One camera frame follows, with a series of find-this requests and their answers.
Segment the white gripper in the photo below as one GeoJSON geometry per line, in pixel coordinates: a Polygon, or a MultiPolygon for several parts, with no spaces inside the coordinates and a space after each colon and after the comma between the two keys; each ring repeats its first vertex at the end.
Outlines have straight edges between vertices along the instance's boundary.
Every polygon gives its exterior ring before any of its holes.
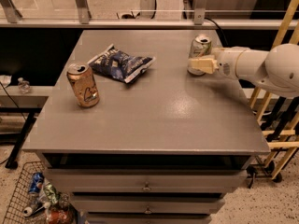
{"type": "Polygon", "coordinates": [[[213,48],[213,55],[194,57],[188,60],[188,69],[192,72],[213,74],[219,67],[219,73],[230,79],[237,79],[236,62],[241,54],[240,47],[213,48]]]}

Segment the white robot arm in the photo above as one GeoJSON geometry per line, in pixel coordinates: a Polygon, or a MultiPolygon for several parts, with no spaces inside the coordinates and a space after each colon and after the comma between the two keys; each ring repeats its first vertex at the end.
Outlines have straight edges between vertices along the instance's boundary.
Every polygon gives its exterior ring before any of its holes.
{"type": "Polygon", "coordinates": [[[282,44],[270,51],[245,47],[214,48],[212,53],[190,58],[188,65],[197,71],[246,80],[275,95],[299,96],[299,46],[282,44]]]}

